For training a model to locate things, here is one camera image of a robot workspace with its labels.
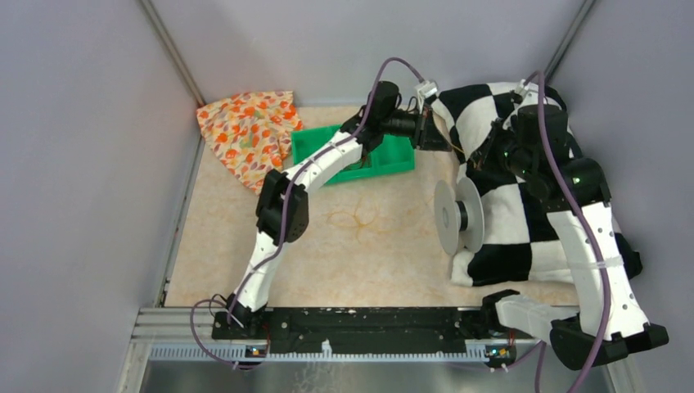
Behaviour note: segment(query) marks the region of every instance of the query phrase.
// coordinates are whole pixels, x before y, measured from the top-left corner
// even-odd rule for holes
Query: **green tray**
[[[291,151],[296,165],[304,158],[315,153],[340,129],[339,125],[330,125],[320,129],[305,129],[291,134]],[[334,184],[370,178],[383,174],[397,174],[412,170],[415,167],[414,150],[407,138],[385,135],[383,143],[372,151],[366,162],[357,161],[333,176],[326,184]]]

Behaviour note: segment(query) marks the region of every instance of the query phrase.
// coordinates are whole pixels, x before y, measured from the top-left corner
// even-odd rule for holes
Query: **white disc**
[[[469,178],[461,178],[456,186],[456,200],[462,201],[467,212],[467,229],[460,232],[466,249],[477,252],[484,242],[484,211],[477,187]]]
[[[460,239],[460,210],[455,201],[455,192],[443,180],[436,184],[434,191],[434,218],[441,246],[446,254],[454,255]]]

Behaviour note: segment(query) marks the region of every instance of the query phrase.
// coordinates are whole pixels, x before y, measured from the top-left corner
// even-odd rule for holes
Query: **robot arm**
[[[664,327],[649,322],[636,301],[612,228],[611,195],[600,165],[586,157],[573,157],[568,148],[568,115],[545,104],[548,140],[566,183],[588,221],[602,252],[598,262],[587,233],[574,216],[549,168],[539,136],[536,95],[529,95],[511,117],[510,127],[493,124],[488,143],[476,158],[479,165],[497,165],[523,178],[531,194],[547,213],[564,248],[579,298],[574,309],[551,307],[514,291],[496,294],[493,303],[498,323],[517,328],[552,345],[557,357],[571,369],[584,365],[602,319],[603,288],[600,268],[610,283],[611,307],[602,346],[594,365],[623,359],[668,342]]]
[[[352,139],[347,143],[336,147],[338,142],[344,140],[348,136],[349,135],[347,133],[336,133],[331,140],[328,141],[328,143],[326,143],[323,147],[318,149],[316,153],[312,154],[299,164],[289,168],[284,174],[282,174],[282,176],[284,178],[292,178],[301,168],[304,168],[304,165],[307,162],[310,162],[309,166],[299,174],[294,186],[295,189],[300,190],[299,192],[302,195],[305,194],[305,196],[308,197],[308,195],[319,189],[342,169],[361,158],[362,145],[359,144],[356,139]],[[320,151],[327,148],[331,148],[331,150],[316,158]],[[298,223],[294,230],[300,230],[299,228],[302,228],[302,225],[305,225],[303,220],[302,222]],[[239,287],[237,287],[237,289],[234,291],[234,296],[238,296],[237,304],[241,305],[244,309],[248,309],[250,313],[258,311],[268,303],[270,286],[273,282],[273,277],[277,271],[277,267],[284,258],[287,244],[285,244],[280,252],[267,264],[264,264],[260,268],[257,268],[257,266],[261,261],[275,254],[278,248],[279,245],[277,242],[275,242],[275,239],[273,239],[271,235],[263,230],[258,231],[255,237],[255,248],[253,250],[253,255],[250,257],[250,261],[246,267],[246,274],[244,275],[244,277],[248,278],[247,282],[244,284],[243,290],[240,294],[238,293]],[[239,324],[242,326],[244,325],[245,318],[235,315],[233,317]]]
[[[258,233],[244,280],[228,297],[231,318],[245,327],[254,314],[268,303],[268,295],[277,267],[282,262],[288,243],[297,240],[309,224],[309,195],[347,166],[376,149],[386,134],[410,139],[412,148],[430,151],[450,151],[451,147],[434,124],[425,99],[437,91],[434,82],[425,81],[415,87],[417,110],[398,109],[399,90],[391,82],[380,82],[367,119],[364,108],[347,120],[340,130],[317,152],[280,173],[267,174],[261,190],[256,215]],[[362,131],[353,135],[364,123]],[[285,190],[295,178],[287,204],[286,235],[280,238]]]

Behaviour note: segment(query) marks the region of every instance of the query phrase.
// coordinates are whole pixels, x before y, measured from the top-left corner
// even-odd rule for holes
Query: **checkered cloth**
[[[506,281],[573,282],[566,256],[557,233],[544,214],[540,201],[527,190],[525,182],[492,165],[482,170],[467,160],[479,149],[491,130],[491,123],[503,119],[507,129],[511,115],[519,106],[511,93],[515,83],[475,84],[444,91],[428,102],[434,112],[445,120],[462,163],[458,179],[467,176],[477,186],[484,208],[484,245],[473,254],[467,249],[453,257],[451,281],[458,285],[477,287]],[[524,105],[537,104],[537,85],[530,84]],[[553,88],[546,88],[546,103],[566,111],[566,104]],[[578,144],[570,138],[571,154],[582,155]],[[615,240],[624,257],[629,278],[641,273],[639,254],[631,249],[619,227]]]

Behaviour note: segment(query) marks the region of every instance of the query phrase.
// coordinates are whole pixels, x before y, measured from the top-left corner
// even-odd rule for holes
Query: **white wall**
[[[389,56],[442,88],[544,68],[575,0],[154,0],[208,101],[294,89],[303,105],[361,104]],[[385,73],[412,95],[401,65]]]
[[[0,390],[115,389],[194,110],[134,0],[0,3]]]
[[[599,2],[553,85],[581,147],[606,172],[642,252],[634,292],[670,344],[635,355],[649,391],[690,391],[694,369],[694,2]]]

